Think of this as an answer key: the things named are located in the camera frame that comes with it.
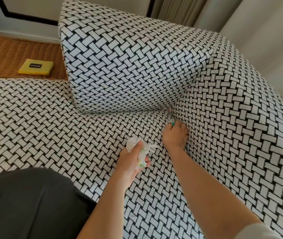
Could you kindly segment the black framed wall panel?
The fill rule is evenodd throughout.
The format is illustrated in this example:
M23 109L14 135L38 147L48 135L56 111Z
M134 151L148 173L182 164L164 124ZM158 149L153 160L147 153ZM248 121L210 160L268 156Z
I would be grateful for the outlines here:
M155 4L155 0L149 1L146 17L151 16L154 4ZM41 23L41 24L48 24L48 25L53 25L53 26L58 25L57 20L46 19L46 18L41 18L41 17L37 17L37 16L25 15L25 14L21 14L21 13L15 13L15 12L8 11L8 9L7 9L7 7L4 3L4 0L0 0L0 9L1 9L2 13L4 14L4 16L7 17L7 18L14 18L14 19L31 21L31 22Z

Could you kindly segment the person's left forearm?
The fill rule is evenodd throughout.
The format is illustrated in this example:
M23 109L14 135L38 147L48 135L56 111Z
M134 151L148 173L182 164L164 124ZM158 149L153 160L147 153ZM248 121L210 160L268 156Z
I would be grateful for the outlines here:
M113 174L76 239L123 239L124 198L132 180Z

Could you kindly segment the person's left hand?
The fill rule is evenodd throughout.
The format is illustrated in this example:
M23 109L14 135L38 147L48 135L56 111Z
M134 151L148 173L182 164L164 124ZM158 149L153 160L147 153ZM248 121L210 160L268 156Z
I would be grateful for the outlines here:
M139 155L129 153L126 148L119 154L115 173L125 190L131 186L136 175L142 170L142 167L136 168L139 163L138 157Z

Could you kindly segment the black white woven sofa seat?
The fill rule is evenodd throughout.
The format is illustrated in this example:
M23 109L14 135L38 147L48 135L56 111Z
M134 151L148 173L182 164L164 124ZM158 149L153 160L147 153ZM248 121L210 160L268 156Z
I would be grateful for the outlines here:
M130 137L158 147L125 195L124 239L204 239L163 148L163 111L84 115L63 80L0 79L0 173L45 167L98 201Z

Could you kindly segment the person's right hand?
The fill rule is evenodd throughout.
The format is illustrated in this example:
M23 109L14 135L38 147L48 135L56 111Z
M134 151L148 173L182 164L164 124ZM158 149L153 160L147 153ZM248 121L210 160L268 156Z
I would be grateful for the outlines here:
M170 123L166 124L166 127L163 130L163 145L165 149L170 152L172 150L182 149L184 150L186 144L177 144L176 141L176 124L172 127Z

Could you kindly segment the black white woven back cushion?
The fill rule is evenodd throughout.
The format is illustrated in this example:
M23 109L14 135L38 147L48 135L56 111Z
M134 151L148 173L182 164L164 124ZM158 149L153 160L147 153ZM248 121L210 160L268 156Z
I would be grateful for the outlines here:
M79 0L58 23L73 101L86 114L170 108L216 52L219 34Z

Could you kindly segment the person's dark grey trousers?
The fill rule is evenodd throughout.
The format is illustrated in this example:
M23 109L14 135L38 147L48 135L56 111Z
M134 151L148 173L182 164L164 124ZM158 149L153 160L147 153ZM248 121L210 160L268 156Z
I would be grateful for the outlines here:
M45 168L0 173L0 239L76 239L96 202Z

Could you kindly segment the yellow box with black label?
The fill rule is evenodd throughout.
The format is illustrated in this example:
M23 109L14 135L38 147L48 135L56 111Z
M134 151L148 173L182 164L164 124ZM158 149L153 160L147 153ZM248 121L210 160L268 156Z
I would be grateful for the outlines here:
M48 76L53 67L54 63L52 61L26 59L17 73L31 76Z

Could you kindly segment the person's right forearm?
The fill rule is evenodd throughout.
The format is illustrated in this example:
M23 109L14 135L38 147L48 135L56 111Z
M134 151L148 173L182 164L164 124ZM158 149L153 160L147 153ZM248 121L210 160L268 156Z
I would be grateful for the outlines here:
M234 239L260 223L231 191L197 164L179 145L165 145L187 205L206 239Z

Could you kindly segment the person's white sleeve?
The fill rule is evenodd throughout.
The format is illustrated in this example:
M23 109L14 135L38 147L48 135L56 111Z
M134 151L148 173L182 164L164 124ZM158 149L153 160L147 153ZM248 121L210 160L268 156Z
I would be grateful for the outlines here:
M234 239L283 239L278 233L263 223L244 227Z

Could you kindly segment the brown wicker side table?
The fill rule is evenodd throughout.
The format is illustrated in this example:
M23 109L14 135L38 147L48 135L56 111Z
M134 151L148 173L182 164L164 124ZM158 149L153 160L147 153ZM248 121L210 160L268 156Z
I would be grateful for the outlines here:
M26 75L18 71L27 59L52 61L49 75ZM0 78L68 80L60 44L0 36Z

